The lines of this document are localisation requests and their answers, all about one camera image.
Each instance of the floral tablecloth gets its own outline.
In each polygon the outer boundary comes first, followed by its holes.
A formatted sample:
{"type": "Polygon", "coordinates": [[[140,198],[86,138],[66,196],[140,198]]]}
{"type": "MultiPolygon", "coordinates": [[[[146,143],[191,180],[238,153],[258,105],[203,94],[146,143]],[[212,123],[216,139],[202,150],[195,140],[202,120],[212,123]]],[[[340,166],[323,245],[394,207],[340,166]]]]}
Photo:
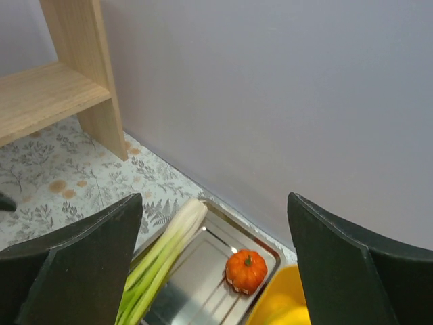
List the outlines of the floral tablecloth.
{"type": "MultiPolygon", "coordinates": [[[[83,133],[73,116],[0,148],[0,192],[18,204],[15,213],[0,211],[0,250],[92,215],[134,192],[142,193],[145,203],[136,248],[191,197],[208,197],[248,223],[131,136],[125,137],[129,159],[123,162],[83,133]]],[[[264,235],[295,263],[292,251],[264,235]]]]}

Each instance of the green onion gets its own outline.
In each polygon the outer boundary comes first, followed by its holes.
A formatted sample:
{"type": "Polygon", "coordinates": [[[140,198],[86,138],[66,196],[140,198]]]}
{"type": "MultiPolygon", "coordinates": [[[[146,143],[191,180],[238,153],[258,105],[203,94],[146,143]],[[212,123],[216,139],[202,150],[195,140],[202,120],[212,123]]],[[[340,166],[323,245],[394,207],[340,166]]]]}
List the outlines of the green onion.
{"type": "Polygon", "coordinates": [[[129,274],[116,325],[137,325],[144,317],[177,257],[202,224],[207,211],[205,204],[191,198],[176,213],[155,245],[129,274]]]}

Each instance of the wooden furniture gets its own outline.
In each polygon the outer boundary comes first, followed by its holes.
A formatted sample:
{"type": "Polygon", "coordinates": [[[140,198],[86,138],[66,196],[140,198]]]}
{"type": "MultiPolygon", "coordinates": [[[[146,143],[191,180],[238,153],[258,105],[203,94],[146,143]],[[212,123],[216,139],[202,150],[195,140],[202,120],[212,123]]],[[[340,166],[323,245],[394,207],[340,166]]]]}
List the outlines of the wooden furniture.
{"type": "Polygon", "coordinates": [[[58,62],[0,78],[0,146],[73,114],[128,158],[99,0],[40,0],[58,62]]]}

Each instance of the silver tray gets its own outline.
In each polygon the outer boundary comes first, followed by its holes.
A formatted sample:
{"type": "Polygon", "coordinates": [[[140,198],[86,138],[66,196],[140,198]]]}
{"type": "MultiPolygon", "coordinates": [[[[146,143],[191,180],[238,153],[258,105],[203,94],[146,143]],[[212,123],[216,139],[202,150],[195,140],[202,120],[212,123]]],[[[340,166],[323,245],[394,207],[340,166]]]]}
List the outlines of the silver tray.
{"type": "MultiPolygon", "coordinates": [[[[215,203],[208,207],[203,226],[182,252],[161,288],[143,325],[236,325],[244,324],[269,280],[286,262],[275,245],[241,224],[215,203]],[[263,256],[268,274],[251,296],[236,293],[225,281],[225,263],[241,248],[263,256]]],[[[136,251],[131,269],[146,255],[166,226],[136,251]]]]}

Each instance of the small pumpkin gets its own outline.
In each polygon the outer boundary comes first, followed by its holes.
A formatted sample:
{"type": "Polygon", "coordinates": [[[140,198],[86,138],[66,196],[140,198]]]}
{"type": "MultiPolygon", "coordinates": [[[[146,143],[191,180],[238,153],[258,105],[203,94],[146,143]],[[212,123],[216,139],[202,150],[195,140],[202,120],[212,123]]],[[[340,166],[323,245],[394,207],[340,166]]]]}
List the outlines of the small pumpkin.
{"type": "Polygon", "coordinates": [[[225,264],[225,277],[237,292],[251,295],[265,279],[268,268],[256,251],[241,249],[225,264]]]}

